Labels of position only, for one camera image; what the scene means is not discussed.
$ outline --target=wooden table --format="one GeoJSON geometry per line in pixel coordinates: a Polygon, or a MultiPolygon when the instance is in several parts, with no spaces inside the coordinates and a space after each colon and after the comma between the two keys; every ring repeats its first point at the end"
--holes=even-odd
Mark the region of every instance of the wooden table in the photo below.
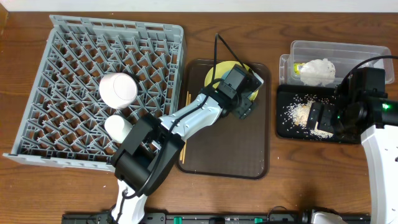
{"type": "MultiPolygon", "coordinates": [[[[10,152],[52,28],[47,12],[12,12],[0,41],[0,152],[10,152]]],[[[272,117],[279,57],[293,40],[383,45],[398,54],[398,14],[320,13],[54,13],[179,24],[187,62],[213,57],[215,32],[239,57],[272,73],[272,117]]],[[[220,60],[233,59],[221,45],[220,60]]],[[[387,86],[398,100],[398,82],[387,86]]],[[[271,122],[275,130],[274,119],[271,122]]],[[[0,223],[60,223],[65,212],[97,212],[116,202],[112,173],[25,166],[0,157],[0,223]]],[[[147,201],[170,213],[266,213],[276,205],[313,205],[339,212],[371,211],[366,157],[361,146],[279,139],[271,133],[271,170],[262,180],[189,175],[172,169],[147,201]]]]}

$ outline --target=green connector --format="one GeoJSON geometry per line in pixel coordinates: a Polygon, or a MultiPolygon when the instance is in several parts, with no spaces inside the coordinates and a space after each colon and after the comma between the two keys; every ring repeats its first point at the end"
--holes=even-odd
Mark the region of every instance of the green connector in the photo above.
{"type": "Polygon", "coordinates": [[[182,217],[174,217],[174,224],[182,224],[182,217]]]}
{"type": "Polygon", "coordinates": [[[262,218],[254,218],[254,223],[262,223],[262,218]]]}

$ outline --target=clear plastic container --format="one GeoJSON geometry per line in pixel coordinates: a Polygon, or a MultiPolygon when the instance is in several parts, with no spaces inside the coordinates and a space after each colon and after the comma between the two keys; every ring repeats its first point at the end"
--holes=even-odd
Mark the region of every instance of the clear plastic container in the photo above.
{"type": "MultiPolygon", "coordinates": [[[[383,46],[296,40],[292,42],[290,47],[290,56],[286,58],[287,56],[283,55],[280,58],[279,67],[284,68],[283,73],[280,70],[279,83],[304,85],[300,81],[300,75],[294,72],[294,64],[327,58],[336,68],[335,79],[326,85],[326,87],[333,88],[340,84],[347,73],[360,62],[372,57],[390,54],[390,49],[383,46]]],[[[394,67],[391,59],[375,60],[365,66],[383,68],[386,71],[386,84],[394,82],[394,67]]]]}

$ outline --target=green led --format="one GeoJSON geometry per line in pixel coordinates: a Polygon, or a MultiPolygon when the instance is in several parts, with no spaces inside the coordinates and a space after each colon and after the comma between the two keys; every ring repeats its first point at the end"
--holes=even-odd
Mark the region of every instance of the green led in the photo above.
{"type": "Polygon", "coordinates": [[[388,104],[385,104],[385,103],[383,103],[383,109],[388,109],[388,108],[390,108],[390,105],[388,105],[388,104]]]}

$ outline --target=white wall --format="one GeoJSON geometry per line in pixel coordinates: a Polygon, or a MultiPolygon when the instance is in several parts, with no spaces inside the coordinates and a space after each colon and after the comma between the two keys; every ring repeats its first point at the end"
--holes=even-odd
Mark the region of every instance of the white wall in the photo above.
{"type": "Polygon", "coordinates": [[[8,11],[398,12],[398,0],[0,0],[8,11]]]}

